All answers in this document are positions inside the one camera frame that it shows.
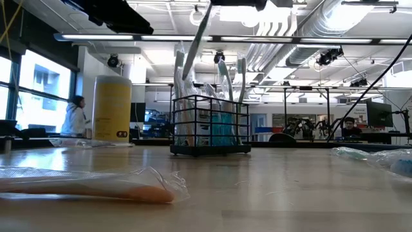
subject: desk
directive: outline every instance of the desk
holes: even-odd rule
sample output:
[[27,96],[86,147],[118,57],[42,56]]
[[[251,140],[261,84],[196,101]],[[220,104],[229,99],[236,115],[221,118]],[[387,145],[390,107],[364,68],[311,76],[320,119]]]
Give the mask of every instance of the desk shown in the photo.
[[412,231],[412,185],[329,149],[171,156],[169,147],[12,151],[0,165],[76,171],[180,171],[191,198],[173,205],[2,195],[0,231]]
[[392,137],[408,137],[407,133],[361,133],[360,137],[368,142],[392,144]]

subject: plastic wrapper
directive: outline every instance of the plastic wrapper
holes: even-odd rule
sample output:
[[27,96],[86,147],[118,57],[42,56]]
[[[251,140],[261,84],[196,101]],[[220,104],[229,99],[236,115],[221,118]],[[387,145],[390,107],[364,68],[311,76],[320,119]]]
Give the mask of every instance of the plastic wrapper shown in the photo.
[[368,153],[351,148],[333,148],[332,155],[346,157],[349,159],[366,160],[368,164],[392,174],[409,177],[407,180],[412,181],[412,150],[390,150]]
[[368,152],[356,150],[352,148],[332,148],[331,155],[336,155],[339,157],[344,157],[348,159],[355,159],[355,160],[366,160],[370,155]]
[[162,175],[151,167],[127,173],[0,167],[0,192],[111,197],[159,204],[190,197],[185,180],[177,172]]
[[95,139],[59,138],[50,139],[53,146],[58,148],[100,148],[100,147],[132,147],[127,142],[107,142]]

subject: man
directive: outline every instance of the man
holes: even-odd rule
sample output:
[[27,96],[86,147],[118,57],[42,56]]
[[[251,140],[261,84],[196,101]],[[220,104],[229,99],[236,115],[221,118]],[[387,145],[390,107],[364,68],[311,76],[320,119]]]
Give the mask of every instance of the man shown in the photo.
[[342,130],[343,137],[360,136],[362,130],[355,127],[355,119],[353,117],[345,118],[345,128]]

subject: pipe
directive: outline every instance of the pipe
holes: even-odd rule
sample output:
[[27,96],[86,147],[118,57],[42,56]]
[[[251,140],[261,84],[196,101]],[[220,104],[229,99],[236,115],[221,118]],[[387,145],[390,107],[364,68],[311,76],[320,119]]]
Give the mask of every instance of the pipe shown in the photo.
[[[297,28],[297,16],[295,13],[292,12],[290,15],[290,28],[288,29],[288,22],[286,21],[286,25],[284,28],[281,28],[277,36],[291,36]],[[282,44],[271,44],[272,49],[269,48],[269,52],[267,55],[261,60],[261,63],[258,63],[257,70],[262,71],[263,68],[270,62],[269,57],[275,56],[275,54],[282,48]]]
[[[259,22],[259,28],[257,29],[256,36],[262,35],[264,27],[265,27],[265,24],[263,22]],[[252,58],[252,53],[254,53],[256,45],[257,44],[251,44],[249,46],[249,49],[247,50],[246,57],[245,57],[247,63]]]
[[[275,35],[278,30],[279,30],[279,23],[278,22],[273,22],[272,23],[272,28],[269,31],[269,36]],[[259,64],[262,63],[266,59],[267,55],[269,54],[269,52],[271,50],[273,50],[273,48],[274,48],[274,44],[263,44],[261,58],[259,59],[258,62],[256,62],[256,63],[253,62],[252,64],[250,64],[250,66],[251,66],[250,69],[256,72],[258,70]]]
[[[358,24],[366,14],[373,9],[372,6],[355,6],[342,8],[342,0],[327,0],[314,12],[315,17],[309,18],[305,26],[298,31],[300,36],[310,37],[338,37]],[[338,17],[342,14],[350,15],[342,21]],[[281,61],[287,66],[300,66],[312,58],[318,48],[298,48],[296,45],[286,45],[277,53],[277,56],[265,66],[265,73],[270,73]]]
[[[273,23],[268,23],[268,22],[264,23],[265,26],[264,26],[262,35],[264,35],[264,36],[269,35],[268,33],[269,33],[269,31],[271,31],[271,26],[270,26],[271,24],[273,24]],[[248,62],[250,64],[247,67],[248,70],[253,71],[252,64],[254,64],[256,62],[256,60],[260,57],[262,52],[265,50],[266,46],[267,46],[267,44],[258,44],[257,45],[257,49],[256,49],[257,52],[256,52],[255,56],[253,56],[253,58],[251,58],[251,60]]]

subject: black cable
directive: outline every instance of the black cable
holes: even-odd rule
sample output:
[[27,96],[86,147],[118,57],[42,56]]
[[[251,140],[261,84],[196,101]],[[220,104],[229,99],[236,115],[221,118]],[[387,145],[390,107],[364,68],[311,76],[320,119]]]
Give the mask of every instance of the black cable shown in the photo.
[[400,108],[400,111],[402,111],[402,109],[404,108],[404,106],[407,104],[407,102],[409,101],[409,100],[411,100],[411,98],[412,98],[412,95],[406,100],[406,102],[402,105],[402,107]]
[[[350,64],[350,66],[352,66],[352,68],[358,73],[358,75],[361,76],[361,73],[352,65],[352,63],[349,62],[349,60],[348,60],[344,55],[343,55],[343,57],[344,57],[344,58],[346,59],[346,61]],[[387,98],[381,91],[379,91],[378,89],[376,89],[376,91],[377,91],[378,93],[380,93],[383,98],[385,98],[385,99],[388,100],[390,103],[392,103],[392,105],[396,106],[400,111],[402,111],[403,106],[402,106],[401,108],[399,108],[398,105],[396,105],[395,103],[393,103],[393,101],[391,101],[391,99]],[[398,129],[396,128],[396,126],[394,125],[393,121],[392,121],[392,125],[393,125],[393,127],[395,128],[395,130],[398,130]]]
[[345,57],[345,55],[343,55],[343,58],[346,59],[346,61],[350,64],[350,66],[352,66],[352,68],[358,73],[358,75],[360,75],[361,77],[363,77],[363,76],[361,75],[361,73],[352,65],[352,63],[349,62],[349,60]]
[[[409,36],[409,38],[407,39],[406,43],[403,45],[402,49],[399,51],[398,55],[395,57],[395,59],[392,61],[392,63],[385,69],[384,72],[381,73],[381,75],[375,80],[373,81],[373,83],[366,89],[366,91],[364,93],[362,93],[362,95],[356,100],[355,104],[352,105],[352,107],[348,110],[348,112],[346,112],[345,116],[343,117],[343,119],[345,119],[350,112],[354,109],[354,107],[356,105],[358,105],[358,103],[362,100],[362,98],[367,94],[367,92],[369,90],[371,90],[373,88],[374,85],[376,85],[376,83],[378,83],[383,76],[386,75],[386,73],[389,72],[389,70],[393,67],[393,65],[399,60],[400,56],[405,52],[405,49],[407,48],[407,46],[409,45],[409,43],[412,41],[412,34]],[[328,141],[329,142],[332,138],[332,135],[336,132],[337,128],[335,128],[332,132],[331,135],[329,135],[328,137]]]

